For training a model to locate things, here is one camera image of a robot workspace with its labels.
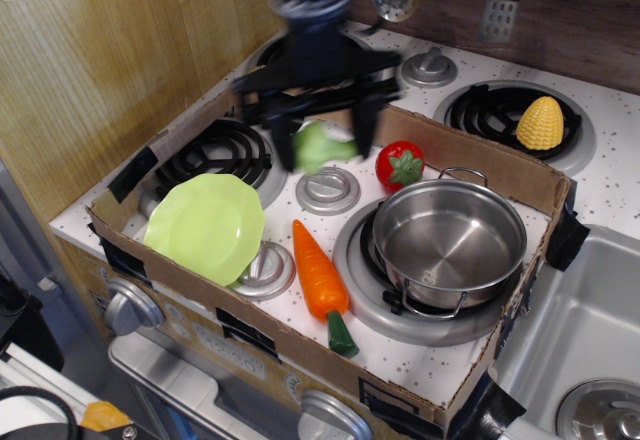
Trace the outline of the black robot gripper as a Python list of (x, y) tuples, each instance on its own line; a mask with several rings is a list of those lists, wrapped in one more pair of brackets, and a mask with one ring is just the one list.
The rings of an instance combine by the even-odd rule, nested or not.
[(338, 31), (289, 32), (260, 57), (233, 88), (241, 118), (269, 124), (285, 170), (295, 169), (293, 136), (301, 118), (348, 108), (357, 152), (369, 157), (380, 111), (399, 98), (398, 52), (359, 46)]

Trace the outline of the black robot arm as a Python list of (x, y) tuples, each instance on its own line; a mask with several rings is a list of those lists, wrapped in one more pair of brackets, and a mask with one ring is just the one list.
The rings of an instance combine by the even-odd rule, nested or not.
[(394, 51), (352, 50), (341, 32), (351, 0), (271, 0), (287, 22), (281, 56), (234, 83), (241, 117), (269, 129), (282, 166), (296, 166), (295, 121), (320, 113), (348, 110), (355, 147), (369, 155), (378, 114), (399, 96), (395, 73), (401, 56)]

